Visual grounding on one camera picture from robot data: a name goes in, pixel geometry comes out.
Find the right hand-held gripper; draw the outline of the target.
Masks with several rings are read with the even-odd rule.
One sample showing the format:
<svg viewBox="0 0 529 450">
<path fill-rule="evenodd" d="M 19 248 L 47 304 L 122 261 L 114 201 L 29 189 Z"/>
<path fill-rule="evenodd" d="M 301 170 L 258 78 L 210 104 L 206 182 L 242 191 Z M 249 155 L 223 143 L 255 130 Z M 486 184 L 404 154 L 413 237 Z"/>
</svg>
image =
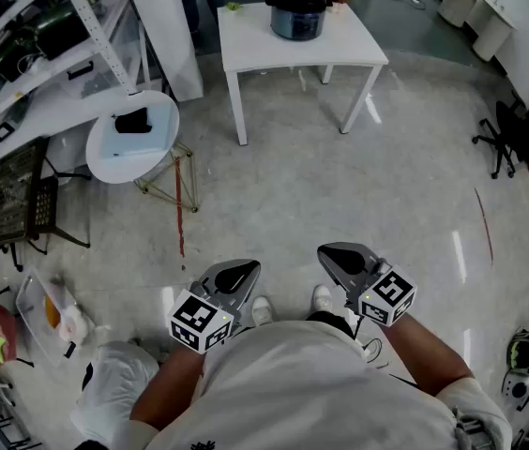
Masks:
<svg viewBox="0 0 529 450">
<path fill-rule="evenodd" d="M 417 286 L 397 265 L 352 242 L 321 245 L 317 257 L 331 279 L 346 291 L 346 307 L 355 315 L 390 327 L 416 298 Z"/>
</svg>

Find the grey electric pressure cooker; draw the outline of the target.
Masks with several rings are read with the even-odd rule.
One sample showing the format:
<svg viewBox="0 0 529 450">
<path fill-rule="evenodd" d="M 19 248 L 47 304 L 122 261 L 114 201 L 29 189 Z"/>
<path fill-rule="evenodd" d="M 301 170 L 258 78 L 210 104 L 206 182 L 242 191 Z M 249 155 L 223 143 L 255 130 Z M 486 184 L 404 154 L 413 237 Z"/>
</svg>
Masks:
<svg viewBox="0 0 529 450">
<path fill-rule="evenodd" d="M 270 27 L 279 37 L 292 41 L 309 41 L 322 34 L 326 6 L 316 11 L 291 11 L 275 0 L 265 0 L 271 9 Z"/>
</svg>

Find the person's right forearm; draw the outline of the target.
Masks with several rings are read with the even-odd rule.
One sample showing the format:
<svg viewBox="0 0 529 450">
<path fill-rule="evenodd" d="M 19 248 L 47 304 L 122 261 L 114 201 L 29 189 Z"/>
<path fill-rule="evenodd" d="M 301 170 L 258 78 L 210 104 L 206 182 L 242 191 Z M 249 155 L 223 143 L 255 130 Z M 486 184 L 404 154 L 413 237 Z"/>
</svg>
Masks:
<svg viewBox="0 0 529 450">
<path fill-rule="evenodd" d="M 474 377 L 452 348 L 410 314 L 381 329 L 423 392 L 436 397 L 452 383 Z"/>
</svg>

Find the person's left white shoe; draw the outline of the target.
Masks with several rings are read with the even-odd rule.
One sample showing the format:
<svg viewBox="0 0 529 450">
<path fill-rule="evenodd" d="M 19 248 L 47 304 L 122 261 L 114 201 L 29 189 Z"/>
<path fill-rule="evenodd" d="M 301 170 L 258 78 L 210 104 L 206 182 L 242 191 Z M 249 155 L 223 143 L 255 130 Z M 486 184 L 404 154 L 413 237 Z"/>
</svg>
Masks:
<svg viewBox="0 0 529 450">
<path fill-rule="evenodd" d="M 254 299 L 251 306 L 251 317 L 256 327 L 274 321 L 272 307 L 266 297 L 258 296 Z"/>
</svg>

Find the person's white shoe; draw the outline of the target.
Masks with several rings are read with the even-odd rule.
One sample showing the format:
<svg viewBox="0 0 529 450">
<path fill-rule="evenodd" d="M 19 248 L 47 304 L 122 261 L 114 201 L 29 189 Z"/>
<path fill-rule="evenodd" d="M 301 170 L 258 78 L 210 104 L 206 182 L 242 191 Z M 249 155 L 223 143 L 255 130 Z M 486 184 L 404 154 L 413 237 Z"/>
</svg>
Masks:
<svg viewBox="0 0 529 450">
<path fill-rule="evenodd" d="M 332 294 L 325 285 L 317 285 L 314 288 L 311 298 L 311 308 L 312 312 L 332 312 Z"/>
<path fill-rule="evenodd" d="M 272 307 L 266 297 L 258 296 L 254 299 L 251 306 L 251 317 L 256 327 L 274 321 Z"/>
</svg>

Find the person's right white shoe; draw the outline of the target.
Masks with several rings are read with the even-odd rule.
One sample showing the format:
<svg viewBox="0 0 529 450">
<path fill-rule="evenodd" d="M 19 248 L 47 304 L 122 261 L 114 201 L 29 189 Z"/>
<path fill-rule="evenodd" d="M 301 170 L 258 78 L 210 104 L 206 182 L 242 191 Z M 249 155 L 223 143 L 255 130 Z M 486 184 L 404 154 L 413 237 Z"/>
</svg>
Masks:
<svg viewBox="0 0 529 450">
<path fill-rule="evenodd" d="M 325 285 L 317 285 L 314 288 L 311 298 L 311 308 L 312 312 L 332 312 L 332 294 Z"/>
</svg>

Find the white plastic bag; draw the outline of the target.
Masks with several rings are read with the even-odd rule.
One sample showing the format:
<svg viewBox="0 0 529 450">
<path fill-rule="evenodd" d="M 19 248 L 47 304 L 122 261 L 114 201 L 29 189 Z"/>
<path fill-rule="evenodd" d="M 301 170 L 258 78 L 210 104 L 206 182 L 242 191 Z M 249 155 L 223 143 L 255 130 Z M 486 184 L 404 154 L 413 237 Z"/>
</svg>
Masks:
<svg viewBox="0 0 529 450">
<path fill-rule="evenodd" d="M 125 341 L 99 346 L 83 377 L 82 392 L 70 419 L 83 441 L 74 450 L 109 450 L 115 432 L 158 373 L 158 361 L 144 348 Z"/>
</svg>

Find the light blue tray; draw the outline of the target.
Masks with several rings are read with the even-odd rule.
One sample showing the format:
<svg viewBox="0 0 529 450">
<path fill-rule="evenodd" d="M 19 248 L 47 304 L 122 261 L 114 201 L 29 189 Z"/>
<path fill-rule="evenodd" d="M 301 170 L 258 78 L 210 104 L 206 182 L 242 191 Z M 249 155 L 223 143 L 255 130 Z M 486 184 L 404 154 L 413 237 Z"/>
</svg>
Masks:
<svg viewBox="0 0 529 450">
<path fill-rule="evenodd" d="M 119 134 L 114 127 L 113 116 L 133 111 L 114 113 L 107 120 L 102 134 L 99 154 L 102 158 L 122 158 L 143 154 L 154 154 L 165 149 L 171 107 L 169 104 L 152 104 L 145 106 L 148 112 L 148 123 L 152 126 L 145 134 Z"/>
</svg>

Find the black and yellow helmet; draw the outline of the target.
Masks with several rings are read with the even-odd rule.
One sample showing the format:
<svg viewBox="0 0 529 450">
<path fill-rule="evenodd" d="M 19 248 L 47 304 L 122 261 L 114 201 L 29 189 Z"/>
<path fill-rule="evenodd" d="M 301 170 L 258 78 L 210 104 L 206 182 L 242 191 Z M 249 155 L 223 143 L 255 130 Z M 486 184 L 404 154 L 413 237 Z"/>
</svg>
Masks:
<svg viewBox="0 0 529 450">
<path fill-rule="evenodd" d="M 529 368 L 529 331 L 525 328 L 520 328 L 510 340 L 506 351 L 506 361 L 510 368 Z"/>
</svg>

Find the black cloth pouch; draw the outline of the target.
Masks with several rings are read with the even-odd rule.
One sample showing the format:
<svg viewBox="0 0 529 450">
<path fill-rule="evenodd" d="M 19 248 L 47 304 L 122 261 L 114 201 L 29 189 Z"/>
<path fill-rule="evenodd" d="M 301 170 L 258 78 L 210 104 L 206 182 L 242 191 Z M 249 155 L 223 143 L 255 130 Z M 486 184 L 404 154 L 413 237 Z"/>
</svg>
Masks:
<svg viewBox="0 0 529 450">
<path fill-rule="evenodd" d="M 113 116 L 115 130 L 119 134 L 145 134 L 152 126 L 148 123 L 147 108 Z"/>
</svg>

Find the clear plastic bin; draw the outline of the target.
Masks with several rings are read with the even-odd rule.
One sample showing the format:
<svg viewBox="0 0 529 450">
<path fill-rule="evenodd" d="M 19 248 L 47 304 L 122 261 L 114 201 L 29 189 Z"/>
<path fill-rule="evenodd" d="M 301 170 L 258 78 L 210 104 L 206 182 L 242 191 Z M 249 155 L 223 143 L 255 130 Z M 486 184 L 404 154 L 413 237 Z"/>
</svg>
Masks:
<svg viewBox="0 0 529 450">
<path fill-rule="evenodd" d="M 43 277 L 30 267 L 15 306 L 32 363 L 41 368 L 64 368 L 83 359 L 95 325 L 64 283 Z"/>
</svg>

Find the black office chair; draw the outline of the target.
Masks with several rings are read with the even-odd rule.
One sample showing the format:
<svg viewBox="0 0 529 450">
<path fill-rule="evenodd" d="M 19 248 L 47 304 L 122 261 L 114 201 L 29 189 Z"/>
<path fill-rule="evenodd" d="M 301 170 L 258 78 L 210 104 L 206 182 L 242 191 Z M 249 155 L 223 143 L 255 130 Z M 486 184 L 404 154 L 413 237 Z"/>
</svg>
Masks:
<svg viewBox="0 0 529 450">
<path fill-rule="evenodd" d="M 512 96 L 511 104 L 502 100 L 496 102 L 495 124 L 487 118 L 479 121 L 479 127 L 489 133 L 477 134 L 471 139 L 473 144 L 484 142 L 495 150 L 496 165 L 491 172 L 493 180 L 499 177 L 502 169 L 512 178 L 518 164 L 526 165 L 529 171 L 529 107 L 516 92 Z"/>
</svg>

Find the white square table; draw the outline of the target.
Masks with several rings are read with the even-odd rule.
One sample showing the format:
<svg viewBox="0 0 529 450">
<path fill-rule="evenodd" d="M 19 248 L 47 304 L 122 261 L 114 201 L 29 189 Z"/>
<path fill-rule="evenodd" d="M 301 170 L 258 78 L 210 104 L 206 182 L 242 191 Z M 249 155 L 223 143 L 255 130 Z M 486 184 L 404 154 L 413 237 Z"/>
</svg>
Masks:
<svg viewBox="0 0 529 450">
<path fill-rule="evenodd" d="M 328 12 L 322 33 L 308 41 L 293 41 L 275 34 L 270 25 L 271 7 L 252 3 L 238 10 L 222 7 L 219 40 L 238 142 L 248 143 L 238 83 L 240 73 L 271 68 L 322 67 L 321 82 L 329 83 L 336 66 L 370 70 L 355 94 L 339 131 L 347 134 L 388 59 L 366 26 L 349 6 Z"/>
</svg>

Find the clear plastic storage box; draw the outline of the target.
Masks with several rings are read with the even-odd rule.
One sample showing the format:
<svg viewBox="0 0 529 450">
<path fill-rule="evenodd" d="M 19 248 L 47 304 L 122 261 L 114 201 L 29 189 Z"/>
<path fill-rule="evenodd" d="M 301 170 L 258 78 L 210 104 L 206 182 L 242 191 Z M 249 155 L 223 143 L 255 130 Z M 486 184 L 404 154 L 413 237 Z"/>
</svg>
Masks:
<svg viewBox="0 0 529 450">
<path fill-rule="evenodd" d="M 140 25 L 129 0 L 104 0 L 105 13 L 98 19 L 122 69 L 136 83 L 142 66 Z M 121 85 L 99 50 L 58 74 L 54 81 L 72 98 L 87 98 Z"/>
</svg>

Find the white metal shelf rack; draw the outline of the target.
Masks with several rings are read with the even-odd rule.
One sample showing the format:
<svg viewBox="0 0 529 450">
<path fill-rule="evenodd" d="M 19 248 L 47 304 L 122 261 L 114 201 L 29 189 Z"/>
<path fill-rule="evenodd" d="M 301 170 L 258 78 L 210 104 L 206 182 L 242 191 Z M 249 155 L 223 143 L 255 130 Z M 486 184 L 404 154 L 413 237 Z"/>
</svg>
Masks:
<svg viewBox="0 0 529 450">
<path fill-rule="evenodd" d="M 37 0 L 16 0 L 0 16 L 0 32 Z M 52 61 L 37 60 L 0 89 L 0 158 L 39 136 L 52 136 L 97 119 L 137 91 L 147 66 L 144 32 L 130 0 L 105 0 L 100 18 L 87 0 L 70 0 L 88 33 Z M 66 78 L 85 61 L 104 65 L 113 84 L 93 94 Z"/>
</svg>

